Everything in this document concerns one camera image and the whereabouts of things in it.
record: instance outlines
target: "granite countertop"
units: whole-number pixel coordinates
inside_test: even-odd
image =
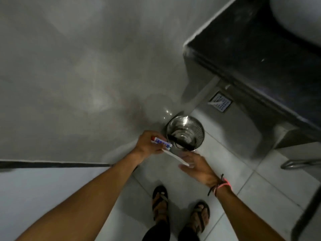
[[[269,0],[236,0],[184,55],[321,141],[321,49],[283,29]]]

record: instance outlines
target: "person's right arm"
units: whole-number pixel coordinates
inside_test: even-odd
[[[219,177],[214,173],[205,158],[185,152],[183,159],[193,161],[194,168],[180,165],[180,169],[209,188],[215,186]],[[231,190],[222,186],[216,191],[216,197],[221,203],[239,241],[285,241],[274,229],[248,208]]]

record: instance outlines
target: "black leggings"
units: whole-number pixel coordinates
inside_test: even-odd
[[[170,238],[170,226],[165,221],[160,221],[147,231],[142,241],[170,241]],[[185,227],[179,233],[178,241],[199,241],[199,238],[193,229]]]

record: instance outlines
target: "forearm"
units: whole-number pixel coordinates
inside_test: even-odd
[[[135,151],[128,154],[46,213],[17,240],[94,240],[140,158]]]
[[[239,241],[284,241],[276,231],[251,211],[228,186],[218,189],[216,196]]]

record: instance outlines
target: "leg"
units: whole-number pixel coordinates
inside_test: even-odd
[[[210,208],[205,202],[198,202],[190,221],[179,233],[178,241],[199,241],[198,233],[203,232],[210,219]]]
[[[156,225],[149,229],[143,241],[169,241],[171,238],[168,218],[168,195],[164,186],[158,186],[153,193],[153,212]]]

